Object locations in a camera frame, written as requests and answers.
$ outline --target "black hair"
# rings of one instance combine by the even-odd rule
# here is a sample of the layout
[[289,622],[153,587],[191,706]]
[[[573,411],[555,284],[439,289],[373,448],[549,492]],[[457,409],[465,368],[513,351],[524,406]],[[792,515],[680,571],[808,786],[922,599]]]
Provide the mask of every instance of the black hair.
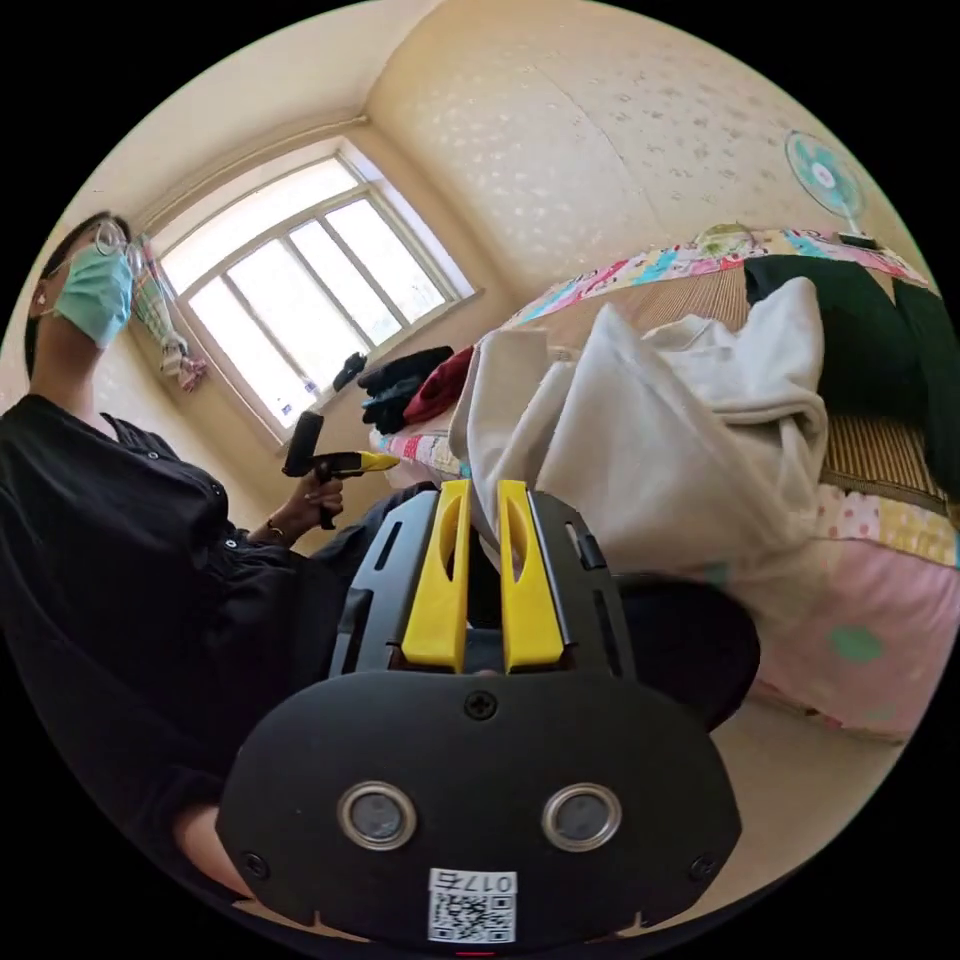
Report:
[[[40,279],[46,280],[58,267],[63,266],[63,262],[67,258],[68,251],[77,242],[77,239],[82,234],[86,233],[94,224],[99,223],[101,220],[112,220],[123,231],[123,236],[127,243],[133,239],[133,234],[130,232],[130,224],[127,223],[123,217],[115,216],[109,210],[101,210],[99,213],[95,213],[92,217],[87,217],[83,223],[78,223],[57,244],[56,249],[47,258],[47,262],[43,265],[43,269],[40,271]],[[33,376],[33,364],[34,360],[36,359],[37,327],[39,326],[39,323],[39,317],[31,317],[28,315],[27,327],[23,333],[23,355],[27,364],[27,374],[31,377]]]

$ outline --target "electric fan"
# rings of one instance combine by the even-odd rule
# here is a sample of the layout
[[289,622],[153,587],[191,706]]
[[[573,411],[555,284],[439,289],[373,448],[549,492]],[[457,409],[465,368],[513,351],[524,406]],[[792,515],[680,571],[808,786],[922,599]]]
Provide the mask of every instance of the electric fan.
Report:
[[853,171],[826,144],[799,130],[786,140],[787,162],[803,188],[830,213],[843,217],[856,237],[863,237],[857,217],[863,213],[863,192]]

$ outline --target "bracelet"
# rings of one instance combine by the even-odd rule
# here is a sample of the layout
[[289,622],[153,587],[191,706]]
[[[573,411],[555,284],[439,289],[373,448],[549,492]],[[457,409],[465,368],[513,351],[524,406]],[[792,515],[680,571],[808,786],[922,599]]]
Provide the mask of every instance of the bracelet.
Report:
[[273,522],[273,517],[267,517],[267,529],[277,535],[278,540],[286,540],[283,531]]

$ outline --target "window frame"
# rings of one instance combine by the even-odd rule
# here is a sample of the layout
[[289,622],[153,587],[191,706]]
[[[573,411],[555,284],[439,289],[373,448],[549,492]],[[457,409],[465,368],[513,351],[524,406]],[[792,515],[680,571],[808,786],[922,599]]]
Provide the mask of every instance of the window frame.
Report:
[[[356,148],[354,148],[352,144],[347,142],[344,144],[344,146],[349,147],[352,153],[358,154],[358,151],[356,151]],[[363,161],[364,166],[371,166],[369,161],[359,154],[358,159]],[[163,260],[166,256],[172,253],[177,247],[192,237],[196,232],[202,230],[208,223],[214,220],[225,210],[228,210],[235,204],[242,202],[247,197],[259,192],[270,184],[284,180],[293,174],[296,174],[309,167],[325,163],[329,160],[336,160],[343,167],[345,167],[350,175],[357,181],[357,185],[311,207],[305,208],[304,210],[301,210],[300,212],[274,224],[269,229],[262,231],[256,237],[231,251],[228,256],[214,264],[210,269],[205,271],[200,277],[186,287],[182,293],[177,293],[172,284],[170,284],[169,279],[167,280],[170,293],[174,297],[176,308],[179,311],[184,325],[187,328],[186,332],[192,335],[197,344],[200,346],[201,350],[206,353],[207,358],[212,361],[214,367],[219,370],[223,376],[223,379],[226,381],[226,386],[237,395],[239,400],[249,410],[249,412],[253,413],[256,419],[260,421],[262,426],[266,428],[272,440],[280,446],[284,446],[289,441],[293,433],[293,425],[285,426],[270,410],[256,390],[236,368],[236,366],[230,360],[226,350],[220,345],[213,334],[210,333],[206,325],[202,320],[200,320],[199,316],[197,316],[196,312],[190,305],[190,299],[194,297],[200,290],[202,290],[208,283],[218,278],[222,280],[240,306],[246,313],[248,313],[251,320],[261,330],[274,349],[277,350],[284,362],[287,363],[296,374],[305,380],[309,380],[309,377],[303,370],[299,361],[297,361],[297,359],[291,355],[289,350],[284,347],[270,327],[263,320],[261,320],[261,318],[257,315],[257,311],[238,289],[235,281],[233,281],[233,279],[228,275],[228,271],[232,267],[268,243],[279,241],[283,245],[286,252],[293,257],[295,262],[297,262],[300,267],[306,271],[307,275],[313,280],[313,282],[317,284],[320,291],[329,300],[334,310],[340,314],[342,321],[354,331],[361,343],[367,348],[368,363],[379,360],[385,354],[389,353],[392,349],[398,346],[403,340],[407,339],[424,326],[428,325],[439,317],[446,315],[451,309],[472,299],[474,296],[482,292],[475,290],[472,287],[470,287],[468,290],[464,290],[462,283],[457,283],[451,279],[448,273],[437,262],[437,257],[432,255],[427,249],[426,244],[418,236],[417,231],[404,220],[400,212],[397,211],[394,208],[394,205],[391,204],[391,202],[384,196],[384,187],[393,193],[396,192],[395,188],[393,188],[379,176],[377,178],[372,178],[365,175],[365,173],[358,168],[357,163],[353,162],[349,157],[344,155],[344,151],[339,146],[328,153],[320,156],[314,156],[304,163],[278,172],[275,176],[265,179],[243,193],[232,197],[229,203],[219,206],[216,210],[212,210],[208,215],[203,217],[203,219],[192,225],[191,228],[182,236],[177,237],[174,242],[170,243],[169,245],[165,245],[165,249],[162,253],[158,252],[157,263],[160,270],[163,270]],[[374,279],[363,261],[350,249],[346,241],[339,236],[332,225],[325,222],[324,217],[326,215],[336,210],[343,209],[344,207],[347,207],[358,200],[367,200],[369,202],[374,212],[384,221],[391,233],[403,244],[404,248],[413,258],[414,262],[420,267],[421,270],[423,270],[424,274],[434,284],[438,293],[443,298],[440,304],[438,304],[424,316],[419,317],[412,322],[407,320],[399,306]],[[380,345],[373,344],[369,336],[353,320],[352,316],[340,303],[339,299],[327,287],[322,278],[317,274],[316,270],[314,270],[303,254],[300,253],[296,247],[296,244],[290,240],[290,233],[310,222],[316,222],[332,240],[332,242],[336,244],[341,253],[348,258],[354,268],[366,280],[371,289],[374,291],[377,297],[380,298],[386,308],[390,311],[390,314],[399,324],[400,329],[392,337]],[[436,238],[431,237],[431,239],[434,241],[434,243],[436,243]],[[448,259],[449,255],[446,254],[446,251],[443,251],[443,253],[445,258]],[[332,385],[317,384],[316,390],[313,394],[313,400],[306,409],[314,411],[320,410],[326,406],[335,395],[336,394],[333,391]]]

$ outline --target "face mask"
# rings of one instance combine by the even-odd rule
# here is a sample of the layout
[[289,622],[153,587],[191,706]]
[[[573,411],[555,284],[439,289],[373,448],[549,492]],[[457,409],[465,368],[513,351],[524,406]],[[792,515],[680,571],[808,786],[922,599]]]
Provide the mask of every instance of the face mask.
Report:
[[101,350],[130,319],[133,271],[123,253],[102,254],[85,247],[70,261],[70,272],[57,302],[59,313],[82,330]]

